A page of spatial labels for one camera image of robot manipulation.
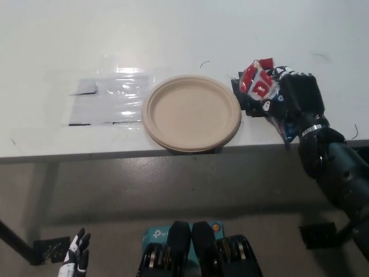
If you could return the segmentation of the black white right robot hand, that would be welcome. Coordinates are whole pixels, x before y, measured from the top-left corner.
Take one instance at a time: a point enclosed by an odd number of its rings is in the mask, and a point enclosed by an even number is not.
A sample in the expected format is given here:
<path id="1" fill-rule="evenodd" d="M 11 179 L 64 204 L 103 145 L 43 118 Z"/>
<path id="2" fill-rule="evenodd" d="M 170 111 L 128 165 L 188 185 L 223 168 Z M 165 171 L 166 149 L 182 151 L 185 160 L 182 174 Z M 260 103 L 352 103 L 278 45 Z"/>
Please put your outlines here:
<path id="1" fill-rule="evenodd" d="M 317 79 L 312 74 L 278 66 L 271 76 L 279 89 L 276 97 L 262 101 L 269 117 L 290 123 L 299 134 L 315 125 L 329 126 Z"/>

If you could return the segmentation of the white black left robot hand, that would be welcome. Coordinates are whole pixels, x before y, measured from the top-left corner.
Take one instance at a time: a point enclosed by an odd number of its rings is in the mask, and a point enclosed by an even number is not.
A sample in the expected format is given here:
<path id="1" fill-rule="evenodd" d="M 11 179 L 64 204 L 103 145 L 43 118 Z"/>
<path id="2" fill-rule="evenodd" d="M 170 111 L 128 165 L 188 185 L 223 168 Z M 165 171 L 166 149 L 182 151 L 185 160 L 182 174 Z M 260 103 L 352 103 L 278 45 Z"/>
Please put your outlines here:
<path id="1" fill-rule="evenodd" d="M 88 246 L 90 238 L 91 234 L 86 234 L 84 228 L 77 233 L 59 269 L 58 277 L 86 277 L 89 264 Z"/>

